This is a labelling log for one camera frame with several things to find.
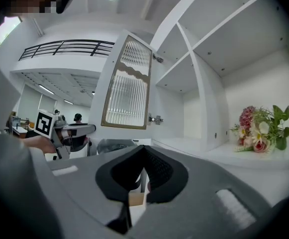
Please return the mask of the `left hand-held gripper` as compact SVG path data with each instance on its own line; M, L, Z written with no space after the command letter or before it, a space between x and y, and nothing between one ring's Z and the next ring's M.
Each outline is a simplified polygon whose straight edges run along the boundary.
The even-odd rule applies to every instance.
M64 116L38 110L34 131L51 141L59 159L69 159L71 147L65 144L65 140L91 134L96 131L96 126L87 123L68 125Z

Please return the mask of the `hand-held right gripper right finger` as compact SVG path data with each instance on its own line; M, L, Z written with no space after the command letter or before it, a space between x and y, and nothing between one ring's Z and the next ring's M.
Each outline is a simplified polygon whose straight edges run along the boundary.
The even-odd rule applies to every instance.
M147 203L171 202L187 185L187 169L177 160L167 156L161 149L143 147L144 169L150 183Z

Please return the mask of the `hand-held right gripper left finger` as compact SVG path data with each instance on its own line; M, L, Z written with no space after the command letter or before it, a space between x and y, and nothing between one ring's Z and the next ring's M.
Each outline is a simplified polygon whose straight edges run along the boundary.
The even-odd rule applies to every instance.
M141 184L144 150L144 145L134 145L104 154L111 160L97 169L96 183L107 199L129 203L129 192Z

